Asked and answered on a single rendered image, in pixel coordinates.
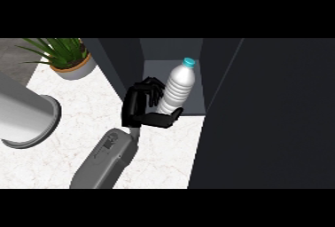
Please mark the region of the dark grey cabinet door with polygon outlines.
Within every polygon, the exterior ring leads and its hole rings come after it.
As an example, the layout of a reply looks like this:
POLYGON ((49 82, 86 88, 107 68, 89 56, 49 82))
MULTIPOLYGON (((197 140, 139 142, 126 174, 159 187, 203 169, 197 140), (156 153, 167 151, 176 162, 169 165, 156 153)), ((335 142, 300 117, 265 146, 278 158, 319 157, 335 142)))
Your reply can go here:
POLYGON ((203 125, 192 188, 335 188, 335 39, 249 39, 203 125))

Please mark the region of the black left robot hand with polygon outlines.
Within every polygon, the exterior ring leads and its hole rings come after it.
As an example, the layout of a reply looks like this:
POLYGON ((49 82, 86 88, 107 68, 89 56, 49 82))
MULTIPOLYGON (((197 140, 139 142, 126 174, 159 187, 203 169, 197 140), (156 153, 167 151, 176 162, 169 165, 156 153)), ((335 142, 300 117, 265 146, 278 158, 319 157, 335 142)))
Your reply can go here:
POLYGON ((144 125, 170 128, 184 113, 179 107, 170 114, 148 113, 147 108, 159 106, 164 97, 166 84, 156 78, 147 77, 129 88, 122 107, 122 125, 128 128, 141 128, 144 125))

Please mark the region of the clear plastic water bottle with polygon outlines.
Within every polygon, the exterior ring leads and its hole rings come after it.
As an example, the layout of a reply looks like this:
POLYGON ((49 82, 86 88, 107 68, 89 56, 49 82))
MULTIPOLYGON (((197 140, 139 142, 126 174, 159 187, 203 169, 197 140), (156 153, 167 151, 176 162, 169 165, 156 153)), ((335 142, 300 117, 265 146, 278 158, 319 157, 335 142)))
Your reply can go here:
POLYGON ((170 72, 164 97, 157 107, 160 114, 172 114, 187 102, 195 84, 195 65, 197 61, 192 58, 185 58, 170 72))

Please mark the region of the green potted plant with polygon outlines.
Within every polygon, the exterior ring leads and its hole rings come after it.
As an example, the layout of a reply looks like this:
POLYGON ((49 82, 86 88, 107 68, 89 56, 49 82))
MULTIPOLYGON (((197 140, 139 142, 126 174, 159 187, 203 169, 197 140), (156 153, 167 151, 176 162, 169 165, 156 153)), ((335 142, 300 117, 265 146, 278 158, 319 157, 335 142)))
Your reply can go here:
POLYGON ((48 65, 66 80, 80 80, 94 72, 98 63, 80 38, 48 38, 46 41, 26 38, 24 41, 39 49, 24 46, 21 49, 46 58, 39 64, 48 65))

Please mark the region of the dark grey cabinet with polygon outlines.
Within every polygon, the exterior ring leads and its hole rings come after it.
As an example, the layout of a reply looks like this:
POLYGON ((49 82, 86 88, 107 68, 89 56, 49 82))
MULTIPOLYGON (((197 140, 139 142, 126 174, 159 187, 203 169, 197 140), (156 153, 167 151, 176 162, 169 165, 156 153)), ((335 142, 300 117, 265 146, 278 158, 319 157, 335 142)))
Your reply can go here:
POLYGON ((184 114, 197 116, 210 110, 243 41, 241 38, 88 38, 85 45, 122 97, 145 78, 166 82, 182 60, 195 59, 195 85, 184 114))

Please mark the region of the grey cylindrical container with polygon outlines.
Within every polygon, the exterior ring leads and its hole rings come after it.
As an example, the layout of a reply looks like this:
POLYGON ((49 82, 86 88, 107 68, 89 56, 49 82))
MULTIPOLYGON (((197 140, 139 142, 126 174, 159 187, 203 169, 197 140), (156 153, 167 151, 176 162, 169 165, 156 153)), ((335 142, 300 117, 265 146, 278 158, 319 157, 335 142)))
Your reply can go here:
POLYGON ((39 95, 0 72, 0 140, 15 149, 40 144, 63 117, 60 101, 39 95))

